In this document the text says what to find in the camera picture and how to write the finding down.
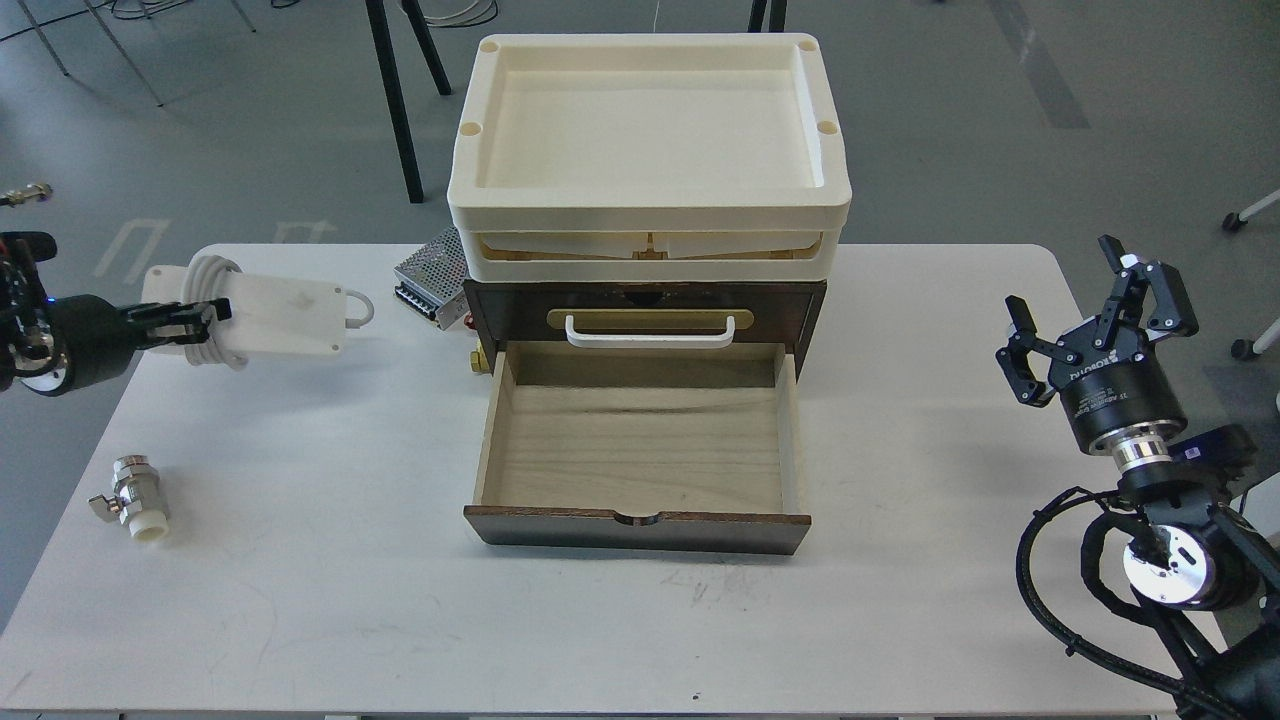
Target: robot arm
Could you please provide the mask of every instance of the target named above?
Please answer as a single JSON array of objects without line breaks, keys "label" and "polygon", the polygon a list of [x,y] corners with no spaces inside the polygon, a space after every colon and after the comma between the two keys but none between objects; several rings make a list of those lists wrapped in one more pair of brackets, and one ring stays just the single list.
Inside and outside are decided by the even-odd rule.
[{"label": "robot arm", "polygon": [[[0,205],[51,192],[28,186],[0,195]],[[205,342],[212,323],[230,318],[225,299],[125,307],[92,295],[54,300],[36,265],[56,254],[47,233],[0,233],[0,392],[14,378],[47,396],[87,387],[122,374],[138,350]]]},{"label": "robot arm", "polygon": [[[1252,462],[1256,447],[1235,425],[1170,445],[1187,418],[1153,347],[1169,337],[1194,334],[1196,315],[1176,269],[1125,254],[1114,237],[1103,236],[1100,243],[1116,275],[1111,296],[1098,315],[1056,342],[1036,337],[1021,299],[1006,299],[1012,324],[996,361],[1014,396],[1043,407],[1061,395],[1080,451],[1110,455],[1120,473],[1115,491],[1073,488],[1036,514],[1018,551],[1023,600],[1069,653],[1171,693],[1187,720],[1280,717],[1280,555],[1228,505],[1228,483]],[[1143,320],[1148,292],[1156,307]],[[1032,372],[1032,352],[1050,357],[1046,380]],[[1089,643],[1057,620],[1036,592],[1030,552],[1037,534],[1057,515],[1087,503],[1097,503],[1102,512],[1082,542],[1085,587],[1111,612],[1151,626],[1181,679]],[[1111,530],[1132,537],[1124,569],[1137,605],[1120,600],[1101,580],[1103,539]],[[1267,602],[1263,623],[1225,652],[1217,652],[1185,616],[1247,602],[1260,583]]]}]

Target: white handle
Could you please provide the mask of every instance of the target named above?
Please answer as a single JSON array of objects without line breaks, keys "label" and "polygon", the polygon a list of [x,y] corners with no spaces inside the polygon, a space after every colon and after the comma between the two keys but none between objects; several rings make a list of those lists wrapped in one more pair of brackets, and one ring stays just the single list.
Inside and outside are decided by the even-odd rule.
[{"label": "white handle", "polygon": [[726,315],[719,334],[584,334],[573,329],[573,315],[564,315],[564,334],[573,347],[717,350],[733,342],[735,329],[733,315]]}]

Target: white table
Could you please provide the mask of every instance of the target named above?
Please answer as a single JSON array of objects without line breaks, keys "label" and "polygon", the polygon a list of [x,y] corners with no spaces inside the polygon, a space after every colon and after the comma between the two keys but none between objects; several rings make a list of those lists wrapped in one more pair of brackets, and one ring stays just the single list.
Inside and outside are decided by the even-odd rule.
[{"label": "white table", "polygon": [[[413,249],[211,249],[250,273],[362,290],[378,315],[334,360],[142,360],[0,638],[0,707],[1172,707],[1065,657],[1014,585],[1030,511],[1116,480],[1110,460],[1076,452],[1056,404],[1019,406],[993,360],[1007,293],[1042,334],[1079,320],[1043,249],[840,249],[800,378],[813,529],[791,559],[481,543],[462,506],[490,378],[470,372],[471,333],[392,299],[390,269]],[[173,533],[159,544],[84,506],[127,454],[161,473]],[[1091,639],[1172,671],[1153,633],[1080,587],[1088,516],[1042,537],[1043,596]]]}]

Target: table leg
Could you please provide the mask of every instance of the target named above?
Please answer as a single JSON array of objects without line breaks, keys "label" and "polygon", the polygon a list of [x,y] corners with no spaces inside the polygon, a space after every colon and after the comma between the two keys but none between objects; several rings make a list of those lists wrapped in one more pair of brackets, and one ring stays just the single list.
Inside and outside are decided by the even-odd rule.
[{"label": "table leg", "polygon": [[408,15],[408,24],[413,28],[417,45],[422,49],[422,56],[426,58],[426,67],[431,68],[431,79],[435,81],[435,90],[440,95],[453,95],[453,88],[449,87],[449,76],[444,74],[444,64],[440,63],[440,54],[435,51],[431,31],[426,27],[426,19],[422,17],[422,6],[417,0],[401,0],[401,8]]},{"label": "table leg", "polygon": [[95,20],[97,20],[97,27],[102,28],[102,32],[106,33],[106,37],[111,41],[111,45],[115,45],[115,49],[120,53],[120,56],[124,58],[124,61],[128,63],[131,68],[133,68],[133,74],[138,76],[138,79],[141,79],[142,85],[146,86],[147,92],[150,92],[151,97],[155,99],[156,108],[164,108],[164,101],[160,100],[160,96],[156,95],[155,88],[151,87],[150,82],[147,82],[147,77],[142,74],[142,70],[140,70],[138,67],[133,63],[133,59],[129,58],[129,54],[124,51],[124,46],[120,45],[120,41],[115,38],[115,33],[111,32],[111,28],[106,27],[106,23],[102,22],[102,15],[97,14],[97,6],[93,5],[91,0],[84,0],[84,8],[88,9],[88,13],[93,15]]},{"label": "table leg", "polygon": [[40,41],[45,44],[45,50],[49,50],[54,61],[58,63],[58,69],[63,70],[64,77],[70,77],[70,73],[67,72],[67,65],[63,64],[63,59],[58,56],[58,53],[54,53],[52,44],[50,44],[49,38],[45,37],[45,31],[40,29],[40,23],[36,22],[36,15],[31,14],[31,8],[27,6],[27,0],[18,0],[18,6],[22,8],[22,14],[27,15],[27,20],[31,23],[31,29],[36,31],[36,35],[40,36]]},{"label": "table leg", "polygon": [[769,5],[769,32],[782,32],[787,23],[787,0],[773,0]]},{"label": "table leg", "polygon": [[401,169],[404,172],[408,201],[421,202],[422,178],[417,172],[413,136],[410,133],[408,115],[404,113],[404,94],[401,90],[399,72],[396,69],[392,33],[387,27],[387,6],[383,0],[365,0],[365,9],[369,12],[369,28],[374,35],[374,51],[378,53],[378,69],[383,74],[383,92],[387,94],[387,109],[392,114],[392,131],[396,133],[396,149],[399,151]]},{"label": "table leg", "polygon": [[230,0],[230,4],[233,8],[236,8],[236,12],[239,13],[241,19],[244,20],[244,24],[248,26],[248,31],[257,32],[257,28],[253,27],[253,23],[250,22],[248,15],[244,14],[244,8],[241,8],[239,3],[237,3],[236,0]]},{"label": "table leg", "polygon": [[760,32],[764,27],[764,6],[769,0],[751,0],[751,19],[746,23],[746,32]]}]

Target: gray floor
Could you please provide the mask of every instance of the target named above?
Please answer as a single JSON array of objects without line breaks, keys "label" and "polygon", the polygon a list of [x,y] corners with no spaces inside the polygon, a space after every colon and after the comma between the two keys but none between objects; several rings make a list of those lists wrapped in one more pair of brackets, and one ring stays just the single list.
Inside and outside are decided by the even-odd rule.
[{"label": "gray floor", "polygon": [[[256,35],[218,0],[111,22],[163,109],[87,15],[46,31],[73,78],[35,33],[0,42],[0,186],[58,190],[47,205],[0,210],[0,225],[59,238],[59,258],[42,266],[54,295],[136,301],[132,265],[160,227],[151,264],[186,264],[214,242],[422,242],[449,224],[452,137],[481,37],[654,23],[730,32],[744,28],[750,5],[507,0],[485,27],[435,33],[452,97],[434,94],[393,9],[430,196],[415,206],[361,4],[242,1]],[[42,18],[82,8],[32,5]],[[424,5],[440,14],[462,3]],[[22,27],[15,4],[0,4],[0,35]],[[810,0],[792,3],[787,28],[820,41],[836,96],[855,187],[844,242],[1039,243],[1082,311],[1094,313],[1111,281],[1094,238],[1115,234],[1187,281],[1203,329],[1164,345],[1161,359],[1192,430],[1243,421],[1275,437],[1280,355],[1240,366],[1226,347],[1280,314],[1280,208],[1234,237],[1217,224],[1280,184],[1280,4]],[[127,245],[104,263],[131,222]],[[993,350],[1002,342],[1004,328],[973,332]],[[0,400],[0,626],[125,383],[55,400],[19,388]],[[1032,410],[1010,400],[1018,411]],[[174,398],[174,421],[192,433],[204,432],[198,413]],[[1071,442],[1065,423],[1062,442]],[[1260,464],[1280,465],[1277,450],[1263,442]]]}]

